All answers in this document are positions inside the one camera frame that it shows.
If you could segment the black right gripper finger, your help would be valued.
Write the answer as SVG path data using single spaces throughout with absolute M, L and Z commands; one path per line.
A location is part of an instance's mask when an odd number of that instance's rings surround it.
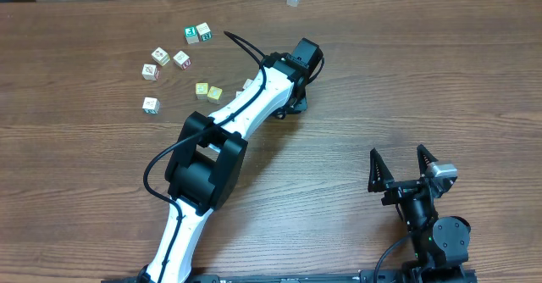
M 418 167 L 421 176 L 425 176 L 426 171 L 431 163 L 438 161 L 438 159 L 433 156 L 423 144 L 419 144 L 417 146 L 417 156 Z
M 384 163 L 379 152 L 373 148 L 370 151 L 370 173 L 368 181 L 369 192 L 382 192 L 394 182 L 394 177 Z

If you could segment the wooden picture block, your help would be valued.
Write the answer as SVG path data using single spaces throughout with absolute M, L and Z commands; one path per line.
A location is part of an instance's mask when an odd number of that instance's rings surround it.
M 242 86 L 242 90 L 245 90 L 246 88 L 248 88 L 252 82 L 253 82 L 253 80 L 247 79 L 245 81 L 244 85 Z

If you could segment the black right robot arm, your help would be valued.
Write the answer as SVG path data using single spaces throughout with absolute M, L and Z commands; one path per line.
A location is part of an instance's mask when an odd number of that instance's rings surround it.
M 384 206 L 396 206 L 406 227 L 418 265 L 427 269 L 451 269 L 468 261 L 470 224 L 461 217 L 441 218 L 434 201 L 456 183 L 457 168 L 439 161 L 422 144 L 417 147 L 420 177 L 396 181 L 376 149 L 370 151 L 368 191 L 382 192 Z

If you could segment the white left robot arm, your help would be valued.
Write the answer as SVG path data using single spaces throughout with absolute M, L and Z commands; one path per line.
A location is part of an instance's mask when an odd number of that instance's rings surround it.
M 192 113 L 178 141 L 146 167 L 143 184 L 169 205 L 169 217 L 155 258 L 137 282 L 188 280 L 204 225 L 238 181 L 249 137 L 268 117 L 283 119 L 306 110 L 306 87 L 324 66 L 320 46 L 307 38 L 292 53 L 269 55 L 238 36 L 232 39 L 257 62 L 258 73 L 220 110 L 208 116 Z

